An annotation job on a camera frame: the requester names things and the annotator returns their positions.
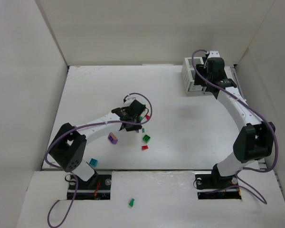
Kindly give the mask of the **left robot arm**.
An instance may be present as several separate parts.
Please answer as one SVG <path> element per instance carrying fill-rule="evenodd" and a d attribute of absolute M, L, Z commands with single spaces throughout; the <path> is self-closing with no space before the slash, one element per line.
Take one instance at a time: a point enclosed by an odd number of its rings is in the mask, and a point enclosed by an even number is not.
<path fill-rule="evenodd" d="M 63 124 L 48 148 L 48 154 L 67 173 L 71 173 L 91 188 L 98 173 L 89 162 L 83 161 L 86 146 L 101 138 L 121 130 L 127 132 L 142 128 L 140 116 L 146 110 L 137 100 L 128 106 L 118 107 L 105 116 L 82 126 Z"/>

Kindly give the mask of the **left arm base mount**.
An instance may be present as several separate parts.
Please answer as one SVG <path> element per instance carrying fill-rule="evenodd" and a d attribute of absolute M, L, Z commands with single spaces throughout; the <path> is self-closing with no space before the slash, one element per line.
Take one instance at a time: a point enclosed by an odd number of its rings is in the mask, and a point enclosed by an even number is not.
<path fill-rule="evenodd" d="M 78 179 L 78 189 L 75 200 L 109 200 L 111 196 L 112 173 L 101 171 L 98 173 L 96 182 L 89 185 L 87 182 Z M 76 180 L 73 175 L 66 175 L 65 181 L 68 183 L 66 197 L 71 200 L 75 193 Z"/>

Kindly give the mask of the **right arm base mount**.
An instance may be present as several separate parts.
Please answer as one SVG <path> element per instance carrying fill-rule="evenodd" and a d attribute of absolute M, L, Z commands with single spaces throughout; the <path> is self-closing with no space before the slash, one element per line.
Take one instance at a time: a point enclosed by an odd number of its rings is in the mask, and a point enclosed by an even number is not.
<path fill-rule="evenodd" d="M 235 176 L 214 179 L 211 174 L 195 174 L 193 186 L 197 189 L 197 196 L 200 200 L 240 200 L 241 193 L 237 186 L 238 180 Z"/>

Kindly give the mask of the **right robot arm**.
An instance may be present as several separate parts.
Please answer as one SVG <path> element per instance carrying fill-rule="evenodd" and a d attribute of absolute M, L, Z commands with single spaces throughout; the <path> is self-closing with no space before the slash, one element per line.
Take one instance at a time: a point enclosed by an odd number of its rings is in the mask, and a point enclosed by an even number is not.
<path fill-rule="evenodd" d="M 237 84 L 227 77 L 222 58 L 206 55 L 203 61 L 203 64 L 193 63 L 195 83 L 205 87 L 226 108 L 239 134 L 232 153 L 215 164 L 210 174 L 197 174 L 195 183 L 199 190 L 224 189 L 231 186 L 247 165 L 271 155 L 275 126 L 250 109 Z"/>

